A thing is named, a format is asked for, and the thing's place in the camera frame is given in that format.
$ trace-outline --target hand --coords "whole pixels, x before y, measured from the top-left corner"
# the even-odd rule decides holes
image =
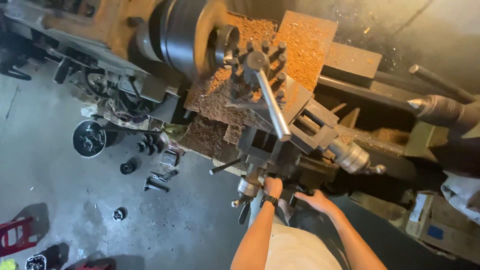
[[[272,177],[267,177],[265,179],[265,193],[270,195],[274,198],[280,198],[280,194],[282,194],[283,190],[283,183],[280,178],[273,179]]]
[[[318,189],[314,190],[313,196],[308,196],[304,193],[296,192],[295,197],[300,200],[306,201],[310,206],[322,213],[327,214],[328,216],[342,212],[340,208],[338,208],[331,200],[325,197],[325,195]]]

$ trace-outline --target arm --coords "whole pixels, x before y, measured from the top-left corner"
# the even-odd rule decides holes
[[[313,196],[297,192],[295,197],[306,201],[313,208],[330,217],[340,235],[340,239],[342,239],[348,261],[353,270],[386,270],[385,265],[353,228],[342,210],[325,197],[320,190],[315,190]]]
[[[282,181],[278,178],[268,177],[265,179],[265,193],[279,198],[282,193]],[[232,270],[261,270],[265,269],[268,256],[268,244],[272,232],[273,215],[275,207],[271,202],[265,202],[257,215],[257,218],[247,230],[235,253]]]

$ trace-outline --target wrist watch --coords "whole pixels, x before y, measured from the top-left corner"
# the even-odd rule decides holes
[[[265,195],[262,198],[262,201],[260,202],[260,208],[262,208],[262,206],[264,205],[264,202],[266,202],[266,201],[271,202],[275,208],[278,206],[278,199],[277,198],[272,197],[270,195]]]

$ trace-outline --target person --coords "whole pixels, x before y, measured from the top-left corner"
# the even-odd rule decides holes
[[[283,190],[282,181],[271,177],[265,180],[265,194],[279,199]],[[295,197],[307,202],[315,210],[326,214],[332,221],[347,254],[335,257],[327,245],[316,235],[291,227],[295,213],[285,200],[280,200],[287,222],[285,226],[275,216],[275,200],[265,197],[263,205],[243,237],[235,253],[230,269],[322,269],[322,270],[385,270],[386,267],[365,243],[347,220],[344,213],[319,190],[313,196],[297,192]]]

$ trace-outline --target white shirt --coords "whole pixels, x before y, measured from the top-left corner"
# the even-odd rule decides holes
[[[314,234],[273,224],[266,270],[342,270],[325,244]]]

